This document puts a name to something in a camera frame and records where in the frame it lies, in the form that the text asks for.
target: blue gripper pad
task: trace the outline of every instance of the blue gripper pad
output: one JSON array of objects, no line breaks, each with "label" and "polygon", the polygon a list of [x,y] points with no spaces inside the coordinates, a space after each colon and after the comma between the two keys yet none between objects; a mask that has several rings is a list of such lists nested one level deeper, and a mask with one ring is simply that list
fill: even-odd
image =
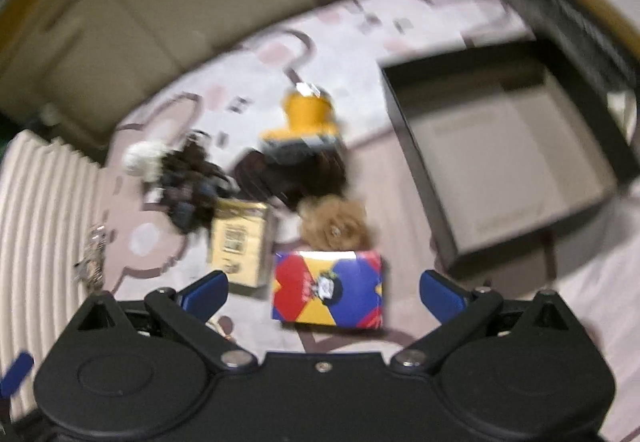
[{"label": "blue gripper pad", "polygon": [[9,398],[18,391],[24,378],[33,368],[33,357],[21,352],[0,380],[0,398]]},{"label": "blue gripper pad", "polygon": [[425,270],[420,276],[420,300],[441,323],[446,323],[460,314],[470,298],[469,292],[434,270]]},{"label": "blue gripper pad", "polygon": [[177,302],[182,310],[206,323],[226,303],[228,292],[226,274],[216,270],[181,290]]}]

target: yellow object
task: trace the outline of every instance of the yellow object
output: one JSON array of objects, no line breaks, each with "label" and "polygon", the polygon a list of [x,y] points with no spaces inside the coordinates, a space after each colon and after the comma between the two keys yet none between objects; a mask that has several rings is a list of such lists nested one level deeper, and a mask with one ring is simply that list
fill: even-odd
[{"label": "yellow object", "polygon": [[211,228],[211,266],[231,283],[260,287],[271,263],[275,220],[261,202],[219,199]]},{"label": "yellow object", "polygon": [[296,90],[284,100],[282,107],[288,126],[262,134],[264,141],[290,141],[314,136],[337,136],[334,108],[327,95],[306,83],[298,83]]}]

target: metal screw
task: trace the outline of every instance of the metal screw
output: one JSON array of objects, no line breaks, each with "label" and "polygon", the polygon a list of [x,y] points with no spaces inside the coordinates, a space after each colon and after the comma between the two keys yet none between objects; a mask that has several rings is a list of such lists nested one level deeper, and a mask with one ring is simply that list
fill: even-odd
[{"label": "metal screw", "polygon": [[254,356],[244,350],[229,350],[222,354],[220,360],[227,368],[242,368],[251,364]]},{"label": "metal screw", "polygon": [[334,366],[330,362],[321,361],[316,364],[316,370],[321,374],[330,372]]},{"label": "metal screw", "polygon": [[396,355],[396,361],[405,368],[417,368],[427,360],[427,355],[420,350],[403,350]]}]

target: white plush toy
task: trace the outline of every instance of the white plush toy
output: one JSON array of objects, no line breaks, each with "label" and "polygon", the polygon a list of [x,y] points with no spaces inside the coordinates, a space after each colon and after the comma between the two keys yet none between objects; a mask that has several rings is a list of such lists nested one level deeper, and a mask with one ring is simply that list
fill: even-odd
[{"label": "white plush toy", "polygon": [[159,140],[144,140],[129,146],[122,155],[122,167],[128,175],[142,177],[148,183],[157,182],[162,173],[162,157],[169,148]]}]

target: yellow box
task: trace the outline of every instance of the yellow box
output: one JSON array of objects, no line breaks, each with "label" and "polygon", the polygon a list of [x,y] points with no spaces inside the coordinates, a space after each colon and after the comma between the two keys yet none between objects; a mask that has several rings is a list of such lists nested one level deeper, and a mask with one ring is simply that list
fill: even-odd
[{"label": "yellow box", "polygon": [[257,288],[267,283],[276,220],[262,202],[220,199],[211,228],[211,266],[229,281]]}]

